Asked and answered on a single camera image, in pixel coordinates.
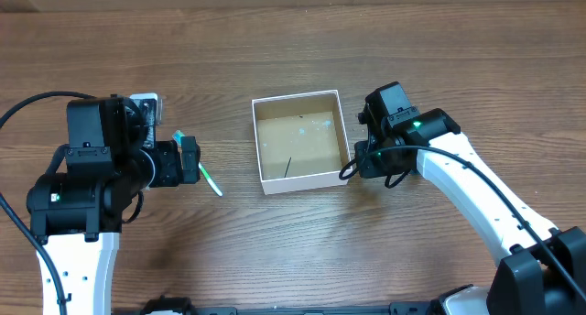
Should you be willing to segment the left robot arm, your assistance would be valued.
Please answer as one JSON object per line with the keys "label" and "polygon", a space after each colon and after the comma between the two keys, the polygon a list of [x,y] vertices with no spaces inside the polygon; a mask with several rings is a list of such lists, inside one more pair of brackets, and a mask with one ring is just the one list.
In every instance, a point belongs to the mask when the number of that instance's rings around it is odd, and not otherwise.
{"label": "left robot arm", "polygon": [[144,190],[195,184],[200,147],[192,136],[156,139],[161,101],[154,93],[74,100],[69,141],[27,194],[40,261],[43,311],[108,314],[123,213]]}

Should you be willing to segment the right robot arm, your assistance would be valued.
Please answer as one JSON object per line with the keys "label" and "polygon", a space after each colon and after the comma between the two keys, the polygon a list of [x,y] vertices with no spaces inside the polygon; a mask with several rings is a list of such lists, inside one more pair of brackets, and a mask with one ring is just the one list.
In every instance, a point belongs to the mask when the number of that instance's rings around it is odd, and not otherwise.
{"label": "right robot arm", "polygon": [[429,314],[582,314],[585,233],[562,231],[516,196],[443,110],[421,113],[397,81],[365,98],[358,121],[368,137],[340,172],[385,178],[388,189],[418,173],[436,186],[481,237],[496,266],[488,288],[456,288]]}

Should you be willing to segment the green white toothbrush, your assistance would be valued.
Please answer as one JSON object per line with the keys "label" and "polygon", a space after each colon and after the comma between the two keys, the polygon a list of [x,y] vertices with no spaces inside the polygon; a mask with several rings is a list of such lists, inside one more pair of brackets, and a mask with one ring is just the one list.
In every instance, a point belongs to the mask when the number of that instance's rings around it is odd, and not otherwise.
{"label": "green white toothbrush", "polygon": [[[181,145],[181,138],[184,137],[185,135],[180,131],[180,130],[176,130],[173,134],[173,139],[175,141],[178,142],[179,145]],[[203,177],[205,178],[205,180],[207,181],[208,185],[211,187],[211,189],[214,191],[214,193],[218,196],[218,197],[222,197],[223,196],[223,192],[220,190],[220,188],[218,187],[218,185],[215,183],[214,179],[212,178],[212,176],[209,174],[209,172],[207,171],[207,169],[202,165],[201,162],[199,162],[199,170],[200,172],[203,174]]]}

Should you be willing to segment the white cardboard box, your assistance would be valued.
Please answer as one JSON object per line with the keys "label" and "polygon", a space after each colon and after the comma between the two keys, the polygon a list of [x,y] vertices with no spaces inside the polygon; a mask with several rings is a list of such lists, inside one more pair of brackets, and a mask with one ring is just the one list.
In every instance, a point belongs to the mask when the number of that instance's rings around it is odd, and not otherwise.
{"label": "white cardboard box", "polygon": [[[253,128],[264,194],[343,186],[351,161],[336,90],[254,99]],[[283,178],[289,157],[288,175]]]}

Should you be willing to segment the black stick in box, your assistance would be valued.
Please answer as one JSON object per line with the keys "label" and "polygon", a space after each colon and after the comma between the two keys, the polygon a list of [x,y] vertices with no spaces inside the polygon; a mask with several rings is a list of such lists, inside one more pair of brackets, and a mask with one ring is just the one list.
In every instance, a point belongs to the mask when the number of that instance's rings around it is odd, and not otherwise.
{"label": "black stick in box", "polygon": [[288,163],[287,163],[287,166],[286,166],[286,169],[285,169],[285,173],[284,173],[284,175],[283,175],[283,178],[286,178],[286,177],[287,177],[287,175],[288,175],[288,170],[289,170],[289,167],[290,167],[290,163],[291,163],[291,161],[292,161],[292,157],[289,157],[289,159],[288,159]]}

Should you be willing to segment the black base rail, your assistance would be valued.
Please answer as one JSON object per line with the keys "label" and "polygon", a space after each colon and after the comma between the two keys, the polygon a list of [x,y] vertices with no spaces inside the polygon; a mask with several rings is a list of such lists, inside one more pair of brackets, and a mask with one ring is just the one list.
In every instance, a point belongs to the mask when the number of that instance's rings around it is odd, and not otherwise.
{"label": "black base rail", "polygon": [[398,314],[446,314],[440,296],[430,301],[398,301],[383,306],[344,306],[237,309],[236,307],[195,307],[189,298],[151,299],[142,309],[115,310],[114,314],[193,314],[193,315],[398,315]]}

